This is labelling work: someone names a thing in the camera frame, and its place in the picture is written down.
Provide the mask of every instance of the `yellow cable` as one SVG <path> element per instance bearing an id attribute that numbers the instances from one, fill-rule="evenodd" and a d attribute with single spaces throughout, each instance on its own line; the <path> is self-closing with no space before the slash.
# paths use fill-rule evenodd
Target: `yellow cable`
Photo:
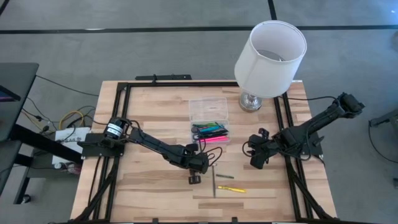
<path id="1" fill-rule="evenodd" d="M 24 114 L 25 116 L 27 116 L 28 119 L 29 119 L 29 115 L 28 115 L 27 113 L 25 113 L 24 111 L 21 111 L 21 113 L 23 113 L 23 114 Z M 36 118 L 29 119 L 29 120 L 30 120 L 34 125 L 36 125 L 39 129 L 43 130 L 43 126 L 41 126 L 40 123 L 37 122 L 35 119 L 36 119 Z"/>
<path id="2" fill-rule="evenodd" d="M 67 113 L 67 114 L 65 114 L 63 117 L 62 117 L 62 119 L 60 120 L 60 123 L 58 124 L 58 129 L 59 130 L 62 130 L 62 122 L 63 122 L 63 120 L 68 116 L 68 115 L 70 115 L 70 114 L 79 114 L 80 116 L 81 116 L 81 121 L 80 121 L 80 126 L 83 124 L 83 119 L 85 118 L 84 117 L 84 115 L 80 112 L 80 111 L 71 111 L 71 112 L 69 112 L 69 113 Z"/>

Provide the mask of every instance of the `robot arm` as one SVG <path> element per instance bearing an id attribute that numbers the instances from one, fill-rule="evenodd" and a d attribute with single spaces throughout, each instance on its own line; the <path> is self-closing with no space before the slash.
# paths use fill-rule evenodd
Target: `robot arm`
<path id="1" fill-rule="evenodd" d="M 107 150 L 115 150 L 123 148 L 126 143 L 140 144 L 154 152 L 163 156 L 170 164 L 179 168 L 190 170 L 191 176 L 188 178 L 190 184 L 199 184 L 201 178 L 195 175 L 196 172 L 205 174 L 209 167 L 209 158 L 206 152 L 199 152 L 197 144 L 169 145 L 157 138 L 150 136 L 142 131 L 142 129 L 132 126 L 132 122 L 125 118 L 111 118 L 103 132 L 103 134 L 95 134 L 99 136 L 94 141 L 79 142 L 83 148 L 106 148 Z"/>
<path id="2" fill-rule="evenodd" d="M 316 115 L 300 126 L 285 128 L 268 139 L 268 132 L 260 129 L 262 136 L 250 136 L 248 146 L 252 148 L 250 164 L 257 169 L 262 169 L 264 163 L 278 152 L 290 156 L 299 156 L 304 145 L 319 144 L 323 138 L 308 141 L 309 136 L 330 124 L 338 118 L 355 118 L 362 113 L 365 106 L 353 95 L 342 93 L 322 113 Z"/>

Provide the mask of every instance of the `wooden tabletop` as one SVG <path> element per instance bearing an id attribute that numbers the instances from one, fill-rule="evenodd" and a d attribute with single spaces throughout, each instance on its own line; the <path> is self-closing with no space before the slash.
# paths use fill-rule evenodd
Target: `wooden tabletop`
<path id="1" fill-rule="evenodd" d="M 109 121 L 117 83 L 103 82 L 95 114 L 97 122 Z M 147 134 L 168 144 L 186 145 L 191 141 L 189 100 L 226 97 L 231 142 L 221 145 L 223 154 L 214 170 L 216 174 L 232 175 L 234 179 L 216 177 L 215 183 L 246 189 L 247 193 L 216 190 L 213 198 L 211 168 L 201 175 L 202 183 L 189 185 L 188 170 L 170 165 L 161 155 L 140 145 L 127 144 L 119 166 L 111 221 L 151 222 L 152 218 L 159 218 L 160 222 L 230 222 L 231 217 L 238 217 L 241 222 L 294 221 L 284 158 L 276 155 L 263 170 L 258 170 L 250 166 L 250 158 L 242 153 L 242 143 L 259 128 L 266 128 L 271 134 L 278 132 L 274 101 L 265 99 L 259 111 L 247 113 L 238 105 L 240 93 L 238 87 L 133 87 L 127 118 L 137 120 Z M 306 98 L 303 83 L 294 82 L 288 94 L 292 98 Z M 282 100 L 280 104 L 285 115 Z M 290 100 L 290 108 L 295 125 L 311 118 L 306 101 Z M 102 133 L 103 128 L 93 125 L 96 133 Z M 71 218 L 87 206 L 96 161 L 97 158 L 84 161 Z M 309 191 L 325 211 L 335 217 L 323 164 L 311 159 L 303 162 L 303 168 Z M 299 190 L 298 198 L 303 205 Z M 104 217 L 105 204 L 103 200 L 100 218 Z M 304 206 L 300 208 L 305 217 Z"/>

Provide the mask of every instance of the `silver lamp base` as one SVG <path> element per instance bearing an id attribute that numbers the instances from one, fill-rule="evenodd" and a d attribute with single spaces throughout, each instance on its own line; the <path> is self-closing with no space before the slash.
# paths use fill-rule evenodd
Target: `silver lamp base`
<path id="1" fill-rule="evenodd" d="M 260 97 L 253 96 L 245 92 L 242 93 L 241 98 L 239 99 L 239 106 L 242 110 L 250 113 L 260 109 L 261 103 L 262 99 Z"/>

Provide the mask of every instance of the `black cable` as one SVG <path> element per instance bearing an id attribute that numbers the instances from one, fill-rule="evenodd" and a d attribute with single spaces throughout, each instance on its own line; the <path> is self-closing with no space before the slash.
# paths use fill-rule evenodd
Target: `black cable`
<path id="1" fill-rule="evenodd" d="M 319 161 L 321 161 L 321 163 L 325 166 L 325 161 L 318 155 L 313 155 L 315 158 L 317 158 Z"/>
<path id="2" fill-rule="evenodd" d="M 223 154 L 223 148 L 222 147 L 215 147 L 214 149 L 210 149 L 209 151 L 205 152 L 207 154 L 207 153 L 209 153 L 211 151 L 214 151 L 216 149 L 220 149 L 220 154 L 218 155 L 218 157 L 215 160 L 213 160 L 213 162 L 211 164 L 209 164 L 209 166 L 212 166 L 221 157 L 221 155 Z"/>
<path id="3" fill-rule="evenodd" d="M 4 171 L 7 171 L 7 170 L 12 169 L 12 168 L 14 168 L 14 167 L 20 167 L 20 166 L 23 166 L 23 165 L 16 165 L 16 166 L 10 166 L 10 167 L 8 167 L 8 168 L 5 168 L 5 169 L 3 169 L 2 171 L 0 171 L 0 175 L 1 175 Z M 54 167 L 28 167 L 28 168 L 32 168 L 32 169 L 55 169 Z"/>
<path id="4" fill-rule="evenodd" d="M 38 121 L 48 121 L 47 119 L 44 119 L 44 118 L 42 118 L 42 117 L 39 116 L 39 115 L 34 115 L 34 114 L 32 114 L 31 112 L 25 110 L 25 108 L 23 108 L 22 110 L 23 110 L 25 113 L 27 113 L 27 114 L 33 116 L 34 118 L 36 118 Z"/>
<path id="5" fill-rule="evenodd" d="M 46 116 L 38 109 L 38 107 L 36 106 L 35 102 L 34 102 L 32 99 L 30 99 L 29 97 L 27 97 L 27 99 L 30 100 L 30 101 L 32 102 L 32 104 L 33 104 L 33 106 L 36 108 L 36 110 L 37 110 L 44 118 L 46 118 L 48 122 L 50 122 L 50 123 L 52 124 L 52 126 L 55 128 L 55 130 L 57 130 L 57 127 L 55 127 L 54 122 L 51 121 L 50 118 L 46 117 Z"/>
<path id="6" fill-rule="evenodd" d="M 64 88 L 66 88 L 66 89 L 68 89 L 68 90 L 71 90 L 71 91 L 75 91 L 75 92 L 77 92 L 77 93 L 81 93 L 81 94 L 85 94 L 85 95 L 89 95 L 89 96 L 99 96 L 99 95 L 92 94 L 92 93 L 85 93 L 85 92 L 83 92 L 83 91 L 74 90 L 74 89 L 72 89 L 72 88 L 70 88 L 70 87 L 61 85 L 61 84 L 56 83 L 56 82 L 54 82 L 54 81 L 51 81 L 51 80 L 49 80 L 49 79 L 47 79 L 47 78 L 41 77 L 40 75 L 36 75 L 36 76 L 39 77 L 39 78 L 42 78 L 42 79 L 44 79 L 44 80 L 46 80 L 46 81 L 48 81 L 48 82 L 50 82 L 50 83 L 53 83 L 53 84 L 56 84 L 56 85 L 58 85 L 58 86 L 64 87 Z"/>
<path id="7" fill-rule="evenodd" d="M 72 133 L 70 133 L 70 134 L 68 135 L 68 137 L 66 137 L 64 140 L 59 141 L 59 143 L 66 141 L 70 136 L 72 136 L 72 134 L 75 133 L 75 131 L 76 131 L 76 126 L 73 125 L 73 131 L 72 131 Z"/>
<path id="8" fill-rule="evenodd" d="M 247 152 L 244 150 L 244 146 L 245 146 L 246 144 L 249 144 L 249 142 L 250 142 L 250 141 L 246 141 L 245 143 L 243 143 L 243 145 L 242 145 L 242 152 L 243 152 L 243 154 L 244 154 L 245 156 L 247 156 L 247 157 L 255 157 L 255 156 L 258 156 L 259 154 L 255 155 L 255 156 L 249 155 L 249 154 L 247 154 Z"/>
<path id="9" fill-rule="evenodd" d="M 216 154 L 214 154 L 214 153 L 210 153 L 209 155 L 208 155 L 208 160 L 212 160 L 212 159 L 214 159 L 216 157 Z"/>
<path id="10" fill-rule="evenodd" d="M 25 115 L 26 118 L 29 119 L 29 121 L 30 121 L 32 124 L 34 124 L 34 125 L 36 126 L 37 129 L 39 129 L 40 131 L 43 131 L 37 124 L 35 124 L 35 123 L 32 121 L 32 119 L 31 119 L 27 114 L 25 114 L 25 113 L 22 113 L 22 114 Z"/>
<path id="11" fill-rule="evenodd" d="M 93 118 L 92 116 L 89 116 L 89 115 L 87 115 L 87 114 L 86 114 L 86 117 L 89 118 L 89 119 L 91 119 L 91 120 L 92 120 L 94 123 L 96 123 L 96 124 L 108 125 L 108 124 L 105 124 L 105 123 L 100 123 L 100 122 L 95 121 L 94 118 Z"/>
<path id="12" fill-rule="evenodd" d="M 320 100 L 320 99 L 327 99 L 327 98 L 331 98 L 331 99 L 334 99 L 334 100 L 338 101 L 337 98 L 334 97 L 334 96 L 320 96 L 320 97 L 306 98 L 306 99 L 288 97 L 288 99 L 290 99 L 290 100 L 303 100 L 303 101 Z"/>
<path id="13" fill-rule="evenodd" d="M 368 134 L 369 134 L 369 140 L 373 146 L 373 149 L 383 158 L 385 158 L 386 160 L 396 163 L 398 164 L 398 161 L 393 161 L 392 159 L 387 158 L 386 156 L 384 156 L 383 154 L 381 154 L 381 152 L 378 151 L 378 149 L 375 147 L 373 140 L 372 140 L 372 136 L 371 136 L 371 122 L 369 121 L 369 125 L 368 125 Z"/>
<path id="14" fill-rule="evenodd" d="M 91 201 L 91 195 L 93 194 L 93 188 L 94 188 L 94 183 L 95 183 L 95 177 L 97 176 L 97 169 L 98 165 L 100 164 L 101 156 L 98 157 L 97 163 L 95 164 L 95 170 L 94 170 L 94 176 L 93 176 L 93 182 L 91 183 L 91 189 L 90 189 L 90 194 L 88 195 L 88 205 L 90 205 Z"/>

